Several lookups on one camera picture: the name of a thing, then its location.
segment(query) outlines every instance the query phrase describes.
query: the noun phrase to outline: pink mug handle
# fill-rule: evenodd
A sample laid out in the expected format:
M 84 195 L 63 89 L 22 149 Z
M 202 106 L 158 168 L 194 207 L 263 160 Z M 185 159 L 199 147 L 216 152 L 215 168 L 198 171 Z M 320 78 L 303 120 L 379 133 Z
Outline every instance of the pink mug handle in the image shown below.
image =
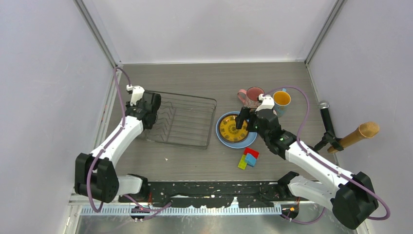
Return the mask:
M 245 89 L 240 89 L 237 93 L 238 98 L 241 100 L 241 102 L 245 105 L 245 98 L 246 98 L 246 90 Z

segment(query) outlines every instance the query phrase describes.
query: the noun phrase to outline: red mug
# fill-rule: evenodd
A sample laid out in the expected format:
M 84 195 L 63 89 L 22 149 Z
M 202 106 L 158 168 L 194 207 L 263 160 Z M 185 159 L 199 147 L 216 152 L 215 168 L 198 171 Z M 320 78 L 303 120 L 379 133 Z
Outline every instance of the red mug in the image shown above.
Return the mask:
M 265 94 L 262 88 L 251 87 L 248 90 L 240 89 L 237 95 L 244 106 L 248 108 L 258 108 L 260 105 L 260 103 L 258 102 L 258 96 L 260 94 Z

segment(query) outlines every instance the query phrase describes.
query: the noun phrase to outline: wood grain surface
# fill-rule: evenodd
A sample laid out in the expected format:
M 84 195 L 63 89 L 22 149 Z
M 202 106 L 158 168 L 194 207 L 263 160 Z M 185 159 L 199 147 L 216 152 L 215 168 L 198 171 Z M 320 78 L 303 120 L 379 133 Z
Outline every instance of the wood grain surface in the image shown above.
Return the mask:
M 124 69 L 131 77 L 133 85 L 140 85 L 146 90 L 209 97 L 216 99 L 218 104 L 214 130 L 206 150 L 136 139 L 119 160 L 116 166 L 118 175 L 138 174 L 150 181 L 278 180 L 287 172 L 295 171 L 314 179 L 300 167 L 269 152 L 259 137 L 250 146 L 260 152 L 256 166 L 247 166 L 245 170 L 241 170 L 237 166 L 243 150 L 226 147 L 215 133 L 215 124 L 221 115 L 241 109 L 242 104 L 237 97 L 239 89 L 257 86 L 269 91 L 283 85 L 296 85 L 310 97 L 311 104 L 310 115 L 301 139 L 311 146 L 318 143 L 324 133 L 324 127 L 310 77 L 303 62 L 131 64 L 125 65 Z M 125 90 L 126 84 L 127 80 L 122 76 L 122 90 Z M 298 91 L 287 91 L 292 101 L 285 115 L 280 118 L 280 124 L 282 128 L 296 133 L 305 115 L 306 103 Z M 124 91 L 122 98 L 127 101 L 130 95 Z M 116 98 L 108 134 L 120 120 L 120 104 Z M 327 153 L 326 148 L 320 154 L 334 162 L 333 155 Z

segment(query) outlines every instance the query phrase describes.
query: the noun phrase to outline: yellow disc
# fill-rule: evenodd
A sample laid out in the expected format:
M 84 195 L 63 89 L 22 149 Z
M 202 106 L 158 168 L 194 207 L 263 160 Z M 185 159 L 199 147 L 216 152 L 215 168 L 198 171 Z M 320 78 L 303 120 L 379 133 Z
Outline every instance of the yellow disc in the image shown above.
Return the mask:
M 245 120 L 241 129 L 235 127 L 235 117 L 237 116 L 235 114 L 227 115 L 222 118 L 219 124 L 222 139 L 230 143 L 243 141 L 248 136 L 248 131 L 246 130 L 248 123 Z

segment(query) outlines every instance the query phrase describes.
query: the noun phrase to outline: blue and yellow mug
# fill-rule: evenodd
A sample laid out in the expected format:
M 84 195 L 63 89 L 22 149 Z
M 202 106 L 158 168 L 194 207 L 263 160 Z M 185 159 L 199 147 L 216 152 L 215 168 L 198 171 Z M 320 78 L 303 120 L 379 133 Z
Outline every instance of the blue and yellow mug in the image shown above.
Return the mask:
M 277 112 L 277 116 L 283 116 L 285 111 L 287 110 L 287 106 L 291 102 L 291 96 L 287 93 L 286 89 L 282 89 L 280 91 L 276 91 L 272 98 L 275 102 L 274 109 L 275 112 Z

